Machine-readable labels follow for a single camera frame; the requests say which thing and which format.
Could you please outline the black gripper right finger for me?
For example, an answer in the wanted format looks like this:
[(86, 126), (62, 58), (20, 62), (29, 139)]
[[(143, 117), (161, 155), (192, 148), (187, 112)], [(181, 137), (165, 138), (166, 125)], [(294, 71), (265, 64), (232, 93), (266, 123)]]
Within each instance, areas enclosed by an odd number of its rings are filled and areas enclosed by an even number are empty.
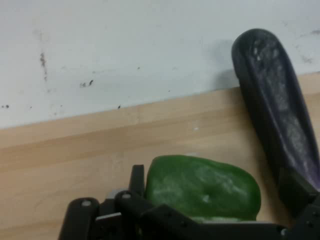
[(282, 230), (285, 240), (320, 238), (320, 192), (295, 171), (279, 175), (278, 193), (294, 219), (291, 228)]

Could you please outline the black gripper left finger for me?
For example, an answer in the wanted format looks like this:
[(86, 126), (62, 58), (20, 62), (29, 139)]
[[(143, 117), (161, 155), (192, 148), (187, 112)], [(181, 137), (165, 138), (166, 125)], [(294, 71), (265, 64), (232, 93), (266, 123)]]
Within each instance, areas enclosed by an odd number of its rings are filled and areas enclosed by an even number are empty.
[(99, 202), (84, 197), (71, 201), (59, 233), (60, 240), (159, 240), (161, 234), (142, 222), (152, 208), (144, 198), (145, 169), (134, 165), (128, 189)]

